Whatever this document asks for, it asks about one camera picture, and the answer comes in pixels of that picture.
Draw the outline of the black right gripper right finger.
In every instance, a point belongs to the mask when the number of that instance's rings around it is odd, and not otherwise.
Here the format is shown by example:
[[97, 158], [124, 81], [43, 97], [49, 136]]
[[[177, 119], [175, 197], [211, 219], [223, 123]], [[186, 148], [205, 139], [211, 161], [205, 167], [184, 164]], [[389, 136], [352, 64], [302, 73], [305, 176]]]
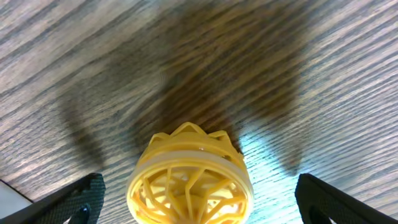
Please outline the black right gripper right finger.
[[397, 224], [396, 219], [311, 174], [299, 175], [295, 198], [304, 224]]

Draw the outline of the yellow wheel-shaped toy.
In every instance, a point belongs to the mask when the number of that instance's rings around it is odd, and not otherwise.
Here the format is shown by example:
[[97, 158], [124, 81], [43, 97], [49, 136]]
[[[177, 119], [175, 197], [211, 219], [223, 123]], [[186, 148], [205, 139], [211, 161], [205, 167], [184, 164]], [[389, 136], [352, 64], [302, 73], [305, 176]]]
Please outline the yellow wheel-shaped toy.
[[246, 223], [254, 190], [226, 131], [186, 122], [152, 136], [126, 185], [138, 223]]

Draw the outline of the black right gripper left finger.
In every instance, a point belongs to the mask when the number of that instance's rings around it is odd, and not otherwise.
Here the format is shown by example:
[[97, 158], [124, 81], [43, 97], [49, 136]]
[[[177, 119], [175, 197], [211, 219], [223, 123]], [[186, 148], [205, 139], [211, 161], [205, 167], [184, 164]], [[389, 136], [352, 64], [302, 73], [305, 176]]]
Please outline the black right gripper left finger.
[[90, 173], [72, 184], [1, 219], [1, 224], [96, 224], [106, 186], [100, 173]]

